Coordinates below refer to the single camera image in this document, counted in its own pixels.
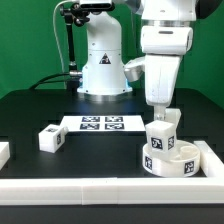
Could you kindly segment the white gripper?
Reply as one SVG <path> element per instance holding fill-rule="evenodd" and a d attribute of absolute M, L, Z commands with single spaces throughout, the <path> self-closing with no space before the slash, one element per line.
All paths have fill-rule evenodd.
<path fill-rule="evenodd" d="M 143 26 L 140 43 L 145 56 L 124 66 L 129 82 L 137 81 L 145 73 L 146 102 L 155 106 L 155 120 L 165 120 L 180 63 L 192 46 L 192 39 L 191 27 Z"/>

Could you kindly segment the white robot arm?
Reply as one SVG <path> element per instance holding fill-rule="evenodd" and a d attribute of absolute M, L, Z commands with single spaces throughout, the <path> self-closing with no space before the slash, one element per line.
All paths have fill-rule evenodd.
<path fill-rule="evenodd" d="M 87 23 L 88 59 L 82 69 L 80 91 L 88 96 L 115 95 L 124 82 L 145 78 L 146 103 L 154 118 L 164 120 L 170 105 L 183 56 L 193 44 L 193 23 L 215 12 L 223 0 L 79 0 Z M 133 48 L 142 55 L 121 62 L 121 45 L 127 34 L 108 15 L 124 4 L 140 17 L 140 25 L 129 32 Z"/>

